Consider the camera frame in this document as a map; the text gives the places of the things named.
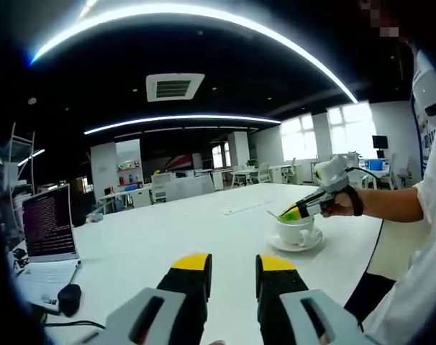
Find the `person's right hand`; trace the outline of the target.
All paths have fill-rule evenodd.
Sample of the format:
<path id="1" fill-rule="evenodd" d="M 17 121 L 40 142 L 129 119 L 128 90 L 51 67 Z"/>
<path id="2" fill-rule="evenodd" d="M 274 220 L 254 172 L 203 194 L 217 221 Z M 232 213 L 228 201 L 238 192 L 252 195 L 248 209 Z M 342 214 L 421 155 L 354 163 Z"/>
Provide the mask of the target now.
<path id="1" fill-rule="evenodd" d="M 323 209 L 321 215 L 325 218 L 330 216 L 353 216 L 354 209 L 350 196 L 347 193 L 337 194 L 333 202 Z"/>

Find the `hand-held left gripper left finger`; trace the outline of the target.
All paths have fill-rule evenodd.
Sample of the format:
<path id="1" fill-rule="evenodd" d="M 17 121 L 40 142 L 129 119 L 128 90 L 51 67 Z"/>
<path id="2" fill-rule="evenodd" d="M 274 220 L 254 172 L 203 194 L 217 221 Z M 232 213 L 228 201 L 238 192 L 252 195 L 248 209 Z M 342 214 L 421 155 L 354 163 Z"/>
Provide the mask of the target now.
<path id="1" fill-rule="evenodd" d="M 211 292 L 212 255 L 178 259 L 156 288 L 147 287 L 78 344 L 200 344 Z"/>

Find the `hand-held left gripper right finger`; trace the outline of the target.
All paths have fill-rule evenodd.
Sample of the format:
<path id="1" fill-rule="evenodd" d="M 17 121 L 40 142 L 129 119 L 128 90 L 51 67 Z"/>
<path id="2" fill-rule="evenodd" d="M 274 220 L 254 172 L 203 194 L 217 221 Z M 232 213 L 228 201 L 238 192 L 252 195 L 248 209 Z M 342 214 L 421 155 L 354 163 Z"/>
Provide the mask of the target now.
<path id="1" fill-rule="evenodd" d="M 259 254 L 255 273 L 257 320 L 264 344 L 378 343 L 326 293 L 310 290 L 288 260 Z"/>

